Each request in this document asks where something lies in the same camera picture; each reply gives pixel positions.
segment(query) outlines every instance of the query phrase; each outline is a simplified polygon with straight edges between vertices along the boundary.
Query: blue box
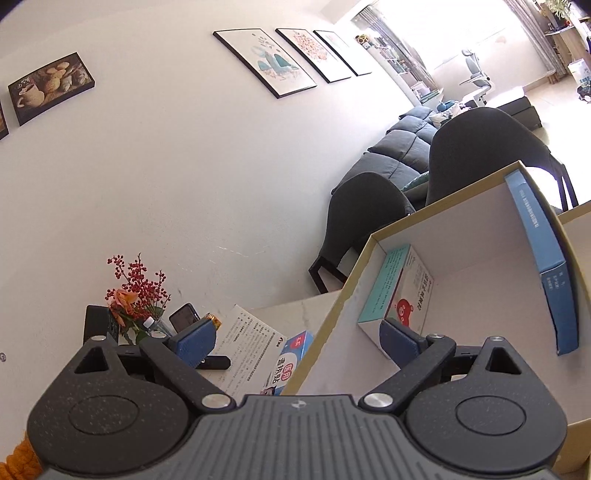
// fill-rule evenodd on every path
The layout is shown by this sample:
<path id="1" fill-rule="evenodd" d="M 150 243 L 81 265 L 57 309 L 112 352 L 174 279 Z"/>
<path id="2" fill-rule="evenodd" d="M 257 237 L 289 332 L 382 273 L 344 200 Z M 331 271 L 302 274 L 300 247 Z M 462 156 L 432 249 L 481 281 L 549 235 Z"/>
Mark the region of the blue box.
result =
<path id="1" fill-rule="evenodd" d="M 548 308 L 556 331 L 558 355 L 579 347 L 579 325 L 566 259 L 550 221 L 523 174 L 516 170 L 505 182 L 519 212 L 540 273 Z"/>
<path id="2" fill-rule="evenodd" d="M 280 395 L 283 387 L 293 375 L 297 365 L 304 358 L 308 348 L 312 344 L 312 334 L 302 332 L 285 342 L 281 355 L 277 359 L 275 369 L 269 374 L 263 395 Z"/>

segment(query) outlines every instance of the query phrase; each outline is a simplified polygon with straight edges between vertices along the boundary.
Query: cartoon bear logo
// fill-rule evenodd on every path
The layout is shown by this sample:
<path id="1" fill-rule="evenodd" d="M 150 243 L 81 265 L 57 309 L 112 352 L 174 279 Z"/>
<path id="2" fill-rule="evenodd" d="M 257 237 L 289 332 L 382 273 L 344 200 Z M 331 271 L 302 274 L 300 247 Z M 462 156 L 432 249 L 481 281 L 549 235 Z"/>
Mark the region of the cartoon bear logo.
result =
<path id="1" fill-rule="evenodd" d="M 398 313 L 398 320 L 407 327 L 410 319 L 410 313 L 414 310 L 414 307 L 410 305 L 408 300 L 401 299 L 396 305 L 396 312 Z"/>

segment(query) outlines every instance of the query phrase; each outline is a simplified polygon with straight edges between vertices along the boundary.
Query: dark gray dining chair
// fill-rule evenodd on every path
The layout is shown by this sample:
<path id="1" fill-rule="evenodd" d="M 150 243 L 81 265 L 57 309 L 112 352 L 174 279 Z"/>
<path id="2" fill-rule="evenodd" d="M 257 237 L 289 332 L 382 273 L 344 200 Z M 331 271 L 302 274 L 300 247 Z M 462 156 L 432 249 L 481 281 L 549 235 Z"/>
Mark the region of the dark gray dining chair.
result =
<path id="1" fill-rule="evenodd" d="M 579 202 L 564 164 L 513 117 L 496 108 L 469 110 L 443 125 L 429 152 L 427 205 L 521 160 L 526 167 L 549 172 L 558 183 L 562 210 Z"/>
<path id="2" fill-rule="evenodd" d="M 378 173 L 360 173 L 339 186 L 330 199 L 324 243 L 308 269 L 318 291 L 328 292 L 321 268 L 345 283 L 347 276 L 338 267 L 349 248 L 361 253 L 372 233 L 414 211 L 396 185 Z"/>

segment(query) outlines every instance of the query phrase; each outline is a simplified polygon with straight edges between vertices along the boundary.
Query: orange rope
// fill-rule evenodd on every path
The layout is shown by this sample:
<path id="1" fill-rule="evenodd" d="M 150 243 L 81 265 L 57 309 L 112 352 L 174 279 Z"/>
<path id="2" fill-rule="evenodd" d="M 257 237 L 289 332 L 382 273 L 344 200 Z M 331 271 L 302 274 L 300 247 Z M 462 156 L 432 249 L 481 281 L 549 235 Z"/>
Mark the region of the orange rope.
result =
<path id="1" fill-rule="evenodd" d="M 42 471 L 27 435 L 13 454 L 8 455 L 6 463 L 0 462 L 0 480 L 34 480 Z"/>

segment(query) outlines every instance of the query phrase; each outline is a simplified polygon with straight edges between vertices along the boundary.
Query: office chair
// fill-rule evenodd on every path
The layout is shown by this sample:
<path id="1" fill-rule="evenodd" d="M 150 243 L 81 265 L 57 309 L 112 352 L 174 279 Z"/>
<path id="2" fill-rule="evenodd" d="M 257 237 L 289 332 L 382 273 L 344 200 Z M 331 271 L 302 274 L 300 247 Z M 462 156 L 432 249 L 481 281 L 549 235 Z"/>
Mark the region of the office chair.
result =
<path id="1" fill-rule="evenodd" d="M 464 49 L 462 54 L 466 57 L 466 65 L 468 65 L 471 75 L 469 79 L 464 80 L 460 85 L 473 83 L 477 87 L 473 92 L 464 95 L 462 103 L 471 107 L 485 106 L 486 100 L 484 96 L 494 88 L 491 78 L 482 71 L 478 57 L 474 52 Z"/>

